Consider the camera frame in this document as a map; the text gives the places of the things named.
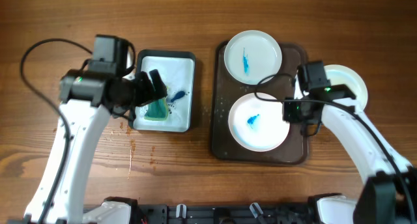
white tray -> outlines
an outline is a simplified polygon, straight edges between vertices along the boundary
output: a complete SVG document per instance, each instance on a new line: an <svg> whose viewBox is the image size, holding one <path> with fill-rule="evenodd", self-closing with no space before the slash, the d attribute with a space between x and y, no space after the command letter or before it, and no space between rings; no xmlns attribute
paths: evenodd
<svg viewBox="0 0 417 224"><path fill-rule="evenodd" d="M188 130L191 122L194 55L182 51L144 50L139 53L137 59L140 71L146 73L155 69L159 71L162 81L167 87L169 114L168 118L163 121L146 120L143 117L148 106L136 107L133 128L163 132L185 132ZM172 102L173 97L180 91L184 91L185 96Z"/></svg>

metal clamp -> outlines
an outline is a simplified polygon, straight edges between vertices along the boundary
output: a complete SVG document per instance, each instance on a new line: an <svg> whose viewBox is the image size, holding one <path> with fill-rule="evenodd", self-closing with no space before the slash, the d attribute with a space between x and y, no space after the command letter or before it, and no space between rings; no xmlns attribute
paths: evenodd
<svg viewBox="0 0 417 224"><path fill-rule="evenodd" d="M252 203L249 206L250 212L253 214L253 217L258 220L260 224L266 224L265 218L263 217L263 211L258 203Z"/></svg>
<svg viewBox="0 0 417 224"><path fill-rule="evenodd" d="M178 204L175 217L180 220L180 223L185 223L187 218L187 206L185 204Z"/></svg>

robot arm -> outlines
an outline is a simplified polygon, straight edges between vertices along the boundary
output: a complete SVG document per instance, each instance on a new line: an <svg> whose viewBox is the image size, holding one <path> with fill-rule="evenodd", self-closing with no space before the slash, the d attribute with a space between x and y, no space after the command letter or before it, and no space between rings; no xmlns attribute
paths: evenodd
<svg viewBox="0 0 417 224"><path fill-rule="evenodd" d="M346 106L355 106L356 114L377 134L387 151L392 155L399 170L403 173L409 170L408 167L412 166L411 163L391 147L366 117L365 113L356 105L356 100L344 98L334 101ZM381 171L388 175L395 174L394 168L390 165L374 138L362 124L344 110L325 105L321 121L339 139L353 160L364 184L369 177L376 176Z"/></svg>
<svg viewBox="0 0 417 224"><path fill-rule="evenodd" d="M103 105L92 107L91 102L85 100L69 100L59 108L70 123L72 140L68 161L45 222L55 223L58 219L65 219L69 223L82 223L85 187L91 163L98 140L111 115ZM30 215L33 222L38 221L57 174L65 144L64 134L65 128L62 119L59 119L44 176L25 211L25 215Z"/></svg>
<svg viewBox="0 0 417 224"><path fill-rule="evenodd" d="M310 197L315 220L341 224L413 220L416 170L366 117L356 96L345 85L331 86L322 62L299 66L297 79L300 88L295 96L301 96L300 91L308 95L284 101L284 119L292 123L323 123L339 139L365 184L358 202L342 195ZM397 194L405 199L397 200Z"/></svg>
<svg viewBox="0 0 417 224"><path fill-rule="evenodd" d="M19 223L39 222L51 192L53 200L42 223L129 223L132 207L126 203L108 201L83 215L94 152L110 116L122 116L167 95L157 70L150 72L152 82L144 72L136 73L135 80L123 78L134 68L126 68L129 46L134 51L127 40L98 35L88 70L70 70L62 78L59 109L70 126L66 163L59 174L66 143L65 125L60 118L44 176L26 208L25 219ZM56 176L59 184L53 189Z"/></svg>

rectangular tray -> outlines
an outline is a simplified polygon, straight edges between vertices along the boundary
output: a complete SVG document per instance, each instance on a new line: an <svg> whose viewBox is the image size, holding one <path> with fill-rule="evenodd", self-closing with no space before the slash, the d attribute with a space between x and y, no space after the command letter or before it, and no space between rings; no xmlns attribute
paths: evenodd
<svg viewBox="0 0 417 224"><path fill-rule="evenodd" d="M137 55L137 74L157 69L167 87L169 115L166 120L153 121L143 118L148 106L136 107L136 119L131 128L163 132L185 132L190 128L195 56L187 51L157 51L145 49ZM184 91L185 96L171 102L174 95Z"/></svg>
<svg viewBox="0 0 417 224"><path fill-rule="evenodd" d="M214 65L214 86L212 115L210 125L210 148L221 160L267 163L272 165L297 165L308 156L307 138L300 134L301 125L291 124L285 141L268 152L254 152L240 146L231 135L227 119L232 105L245 94L254 91L255 85L246 85L235 80L227 71L224 51L228 41L221 43L216 51ZM280 43L282 64L278 73L296 75L296 68L306 63L306 52L298 45ZM277 99L294 96L294 89L288 79L274 78L262 85L259 92L267 93Z"/></svg>

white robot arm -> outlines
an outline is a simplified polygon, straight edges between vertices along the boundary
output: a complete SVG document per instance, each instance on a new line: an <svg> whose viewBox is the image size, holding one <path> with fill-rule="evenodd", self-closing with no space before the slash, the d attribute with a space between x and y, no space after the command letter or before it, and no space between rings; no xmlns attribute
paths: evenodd
<svg viewBox="0 0 417 224"><path fill-rule="evenodd" d="M392 155L399 170L406 173L411 163L395 151L385 138L374 127L365 113L358 107L356 100L344 98L334 100L346 106L355 106L356 114L372 128L385 148ZM370 133L350 114L331 105L323 107L321 121L340 141L359 171L362 182L365 184L369 177L379 172L394 175L394 168L388 162L381 148ZM342 195L325 197L317 201L317 211L320 220L326 224L350 224L353 222L353 212L356 201Z"/></svg>
<svg viewBox="0 0 417 224"><path fill-rule="evenodd" d="M107 126L111 114L103 105L92 107L91 102L85 100L69 100L68 103L61 104L59 108L70 123L72 135L66 167L45 223L55 223L58 219L66 220L68 223L98 221L94 220L95 217L100 217L97 210L94 211L95 215L86 215L83 218L84 194L98 140ZM25 211L25 215L31 216L32 222L38 221L44 208L44 202L51 191L51 185L63 155L64 134L64 124L62 119L59 119L44 176ZM130 207L127 204L117 204L117 206L118 208L111 210L121 214L117 215L120 217L117 223L128 223L123 221L122 217L129 220Z"/></svg>

